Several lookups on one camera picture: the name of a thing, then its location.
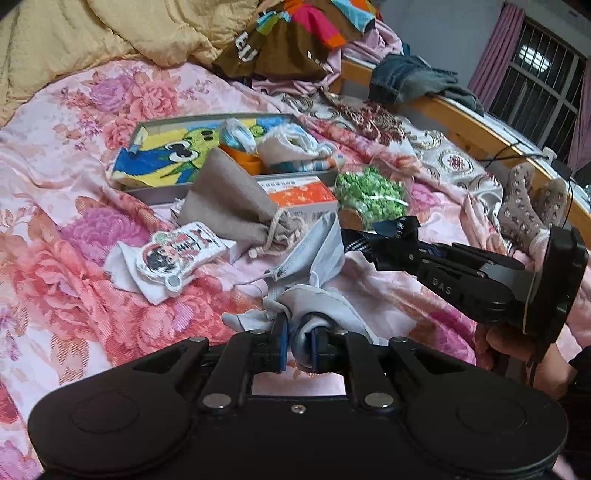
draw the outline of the orange and white box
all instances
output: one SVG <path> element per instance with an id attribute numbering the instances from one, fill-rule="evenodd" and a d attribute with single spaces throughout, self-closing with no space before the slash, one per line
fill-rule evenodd
<path id="1" fill-rule="evenodd" d="M 335 196 L 316 176 L 260 180 L 258 184 L 279 207 L 301 216 L 310 226 L 325 213 L 339 210 Z"/>

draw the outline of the wall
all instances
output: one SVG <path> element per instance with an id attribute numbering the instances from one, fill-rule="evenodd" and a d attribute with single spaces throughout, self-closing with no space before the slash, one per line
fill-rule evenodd
<path id="1" fill-rule="evenodd" d="M 385 0 L 380 10 L 412 53 L 457 72 L 467 85 L 502 6 L 503 0 Z"/>
<path id="2" fill-rule="evenodd" d="M 573 18 L 560 0 L 512 0 L 525 14 L 591 57 L 591 22 Z M 501 13 L 503 0 L 383 0 L 384 21 L 435 68 L 467 85 Z"/>

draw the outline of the brown blanket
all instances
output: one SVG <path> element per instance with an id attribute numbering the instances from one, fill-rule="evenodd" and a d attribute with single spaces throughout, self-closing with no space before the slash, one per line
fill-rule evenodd
<path id="1" fill-rule="evenodd" d="M 257 0 L 23 0 L 0 21 L 0 126 L 56 78 L 144 56 L 206 66 L 233 41 Z"/>

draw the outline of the floral bedsheet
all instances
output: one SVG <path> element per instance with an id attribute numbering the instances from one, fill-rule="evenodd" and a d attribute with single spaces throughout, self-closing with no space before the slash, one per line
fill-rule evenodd
<path id="1" fill-rule="evenodd" d="M 136 122 L 279 111 L 268 97 L 193 64 L 162 70 L 122 60 L 47 86 L 0 131 L 0 479 L 41 472 L 26 422 L 42 396 L 188 336 L 226 342 L 232 331 L 220 315 L 259 305 L 235 285 L 259 276 L 270 260 L 204 265 L 181 296 L 159 306 L 113 287 L 102 265 L 116 242 L 142 245 L 151 232 L 172 228 L 108 183 Z M 411 196 L 424 240 L 501 248 L 478 203 L 417 173 L 416 158 L 385 153 L 325 122 L 312 128 L 346 153 L 350 168 L 381 156 L 393 174 L 416 173 Z M 475 361 L 475 324 L 408 275 L 378 273 L 353 253 L 333 284 L 377 335 L 412 336 Z M 317 380 L 288 374 L 302 389 Z"/>

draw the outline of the brown sock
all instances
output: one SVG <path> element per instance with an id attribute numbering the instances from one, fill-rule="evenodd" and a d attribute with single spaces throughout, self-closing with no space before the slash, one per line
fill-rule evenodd
<path id="1" fill-rule="evenodd" d="M 542 228 L 542 221 L 531 206 L 527 195 L 535 167 L 522 163 L 511 169 L 506 195 L 499 211 L 501 235 L 511 238 L 524 252 Z"/>
<path id="2" fill-rule="evenodd" d="M 568 187 L 563 179 L 550 180 L 538 192 L 534 210 L 548 228 L 561 225 L 568 204 Z"/>

